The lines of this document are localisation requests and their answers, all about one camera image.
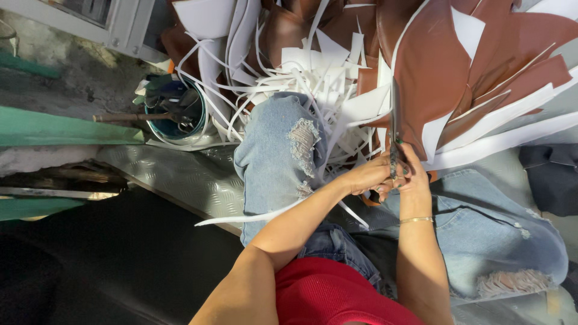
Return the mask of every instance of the jeans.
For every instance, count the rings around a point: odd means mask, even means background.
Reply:
[[[302,94],[277,93],[253,109],[245,140],[234,157],[237,173],[245,181],[247,215],[283,208],[318,186],[327,137],[310,109],[303,107],[305,102]],[[539,292],[556,287],[566,277],[568,256],[558,231],[476,171],[446,175],[431,184],[431,191],[453,305]],[[298,258],[342,261],[379,292],[395,297],[399,193],[390,192],[376,207],[362,206],[353,196],[344,202],[358,206],[350,205],[371,221],[370,230],[348,235],[325,221]],[[242,243],[247,245],[265,225],[265,221],[245,223]]]

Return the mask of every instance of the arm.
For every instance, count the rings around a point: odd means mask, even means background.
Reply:
[[[432,216],[428,175],[412,147],[401,144],[413,176],[400,188],[399,219]],[[399,303],[426,324],[453,324],[446,265],[430,221],[400,225],[397,258]]]
[[[271,220],[241,252],[190,324],[277,324],[275,272],[299,253],[341,199],[376,188],[389,174],[389,157],[379,157]]]

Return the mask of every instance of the red top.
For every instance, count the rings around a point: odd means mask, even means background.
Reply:
[[[319,257],[298,258],[275,275],[279,324],[422,325],[354,268]]]

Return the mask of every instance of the gold bracelet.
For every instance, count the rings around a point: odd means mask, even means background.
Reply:
[[[411,219],[401,220],[401,221],[399,222],[399,224],[406,223],[406,222],[411,222],[411,221],[431,221],[431,222],[434,222],[434,219],[433,219],[432,217],[411,218]]]

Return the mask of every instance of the scrap pile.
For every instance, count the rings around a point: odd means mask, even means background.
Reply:
[[[163,42],[222,143],[242,141],[274,92],[306,94],[328,135],[328,181],[385,150],[396,89],[397,137],[438,170],[578,125],[573,112],[486,136],[578,82],[556,52],[578,38],[578,2],[519,2],[174,1],[180,23]]]

